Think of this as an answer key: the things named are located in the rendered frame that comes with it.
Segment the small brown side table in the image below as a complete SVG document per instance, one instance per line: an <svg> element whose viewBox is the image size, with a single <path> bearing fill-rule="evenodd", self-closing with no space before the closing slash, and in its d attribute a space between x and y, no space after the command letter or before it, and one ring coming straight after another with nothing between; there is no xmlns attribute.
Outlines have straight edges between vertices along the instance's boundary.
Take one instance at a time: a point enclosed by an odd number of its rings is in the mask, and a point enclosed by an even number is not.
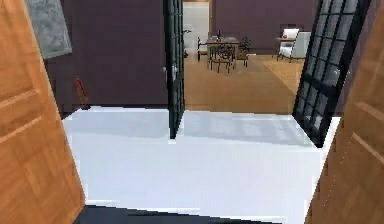
<svg viewBox="0 0 384 224"><path fill-rule="evenodd" d="M283 57L283 53L292 49L295 38L277 37L276 58Z"/></svg>

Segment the black metal dining chair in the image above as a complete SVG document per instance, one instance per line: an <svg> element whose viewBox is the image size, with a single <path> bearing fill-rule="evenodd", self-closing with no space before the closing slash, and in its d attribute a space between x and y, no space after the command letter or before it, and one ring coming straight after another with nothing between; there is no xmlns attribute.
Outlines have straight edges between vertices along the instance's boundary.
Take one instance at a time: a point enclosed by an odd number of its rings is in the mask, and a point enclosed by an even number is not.
<svg viewBox="0 0 384 224"><path fill-rule="evenodd" d="M220 65L224 64L227 72L235 68L235 47L231 44L220 44L210 48L209 53L210 69L217 65L217 72L220 72Z"/></svg>
<svg viewBox="0 0 384 224"><path fill-rule="evenodd" d="M251 40L247 37L243 37L238 46L238 52L236 57L243 62L245 67L248 66L248 54L250 52Z"/></svg>
<svg viewBox="0 0 384 224"><path fill-rule="evenodd" d="M206 44L201 42L200 37L197 37L197 60L198 60L198 62L200 62L202 55L205 55L205 56L207 55L207 50L200 48L203 45L205 46Z"/></svg>

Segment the grey framed wall picture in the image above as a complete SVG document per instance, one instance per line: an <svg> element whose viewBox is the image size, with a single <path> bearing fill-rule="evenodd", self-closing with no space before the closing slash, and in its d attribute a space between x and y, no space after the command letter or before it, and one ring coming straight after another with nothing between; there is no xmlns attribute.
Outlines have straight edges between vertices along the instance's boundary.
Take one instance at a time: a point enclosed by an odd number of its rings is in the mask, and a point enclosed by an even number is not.
<svg viewBox="0 0 384 224"><path fill-rule="evenodd" d="M72 52L60 0L24 0L43 59Z"/></svg>

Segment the brown wooden dining table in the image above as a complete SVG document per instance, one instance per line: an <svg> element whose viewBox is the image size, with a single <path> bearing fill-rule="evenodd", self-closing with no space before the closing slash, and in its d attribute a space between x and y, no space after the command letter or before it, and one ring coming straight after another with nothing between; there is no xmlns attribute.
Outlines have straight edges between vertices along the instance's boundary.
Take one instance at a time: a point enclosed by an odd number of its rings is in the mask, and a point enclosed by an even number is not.
<svg viewBox="0 0 384 224"><path fill-rule="evenodd" d="M207 47L207 55L208 55L207 65L210 67L209 53L210 53L210 48L211 47L217 46L217 45L220 45L220 44L231 44L231 45L233 45L235 47L235 67L236 67L236 60L237 60L236 54L238 52L239 43L240 43L240 41L237 38L235 38L235 37L221 37L221 41L220 42L218 42L216 40L216 36L208 37L206 42L205 42L206 47Z"/></svg>

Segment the black glazed room door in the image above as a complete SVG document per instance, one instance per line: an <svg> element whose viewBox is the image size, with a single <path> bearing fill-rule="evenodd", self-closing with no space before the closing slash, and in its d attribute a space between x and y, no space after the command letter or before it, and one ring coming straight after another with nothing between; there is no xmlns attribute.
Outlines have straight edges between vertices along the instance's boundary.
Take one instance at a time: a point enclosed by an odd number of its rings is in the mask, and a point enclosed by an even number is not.
<svg viewBox="0 0 384 224"><path fill-rule="evenodd" d="M175 139L185 111L183 0L163 0L169 129Z"/></svg>
<svg viewBox="0 0 384 224"><path fill-rule="evenodd" d="M319 0L293 118L324 145L372 0Z"/></svg>

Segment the red fire extinguisher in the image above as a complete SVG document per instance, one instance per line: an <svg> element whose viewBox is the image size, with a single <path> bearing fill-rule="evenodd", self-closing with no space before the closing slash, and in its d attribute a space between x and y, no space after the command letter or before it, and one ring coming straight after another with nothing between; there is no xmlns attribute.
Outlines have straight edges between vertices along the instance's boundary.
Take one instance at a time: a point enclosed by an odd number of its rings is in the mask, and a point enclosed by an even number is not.
<svg viewBox="0 0 384 224"><path fill-rule="evenodd" d="M85 86L79 77L75 78L75 87L76 87L76 91L80 101L80 108L84 110L88 110L90 108L90 104L88 102L88 96L85 91Z"/></svg>

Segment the brown wooden room door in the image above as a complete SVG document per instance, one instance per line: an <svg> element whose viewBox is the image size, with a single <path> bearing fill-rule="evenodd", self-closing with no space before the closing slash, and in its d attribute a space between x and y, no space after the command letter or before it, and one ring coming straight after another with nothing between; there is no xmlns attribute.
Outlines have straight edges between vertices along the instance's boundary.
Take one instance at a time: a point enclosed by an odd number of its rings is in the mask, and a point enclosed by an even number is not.
<svg viewBox="0 0 384 224"><path fill-rule="evenodd" d="M85 205L23 0L0 0L0 224L73 224Z"/></svg>
<svg viewBox="0 0 384 224"><path fill-rule="evenodd" d="M304 224L384 224L384 0Z"/></svg>

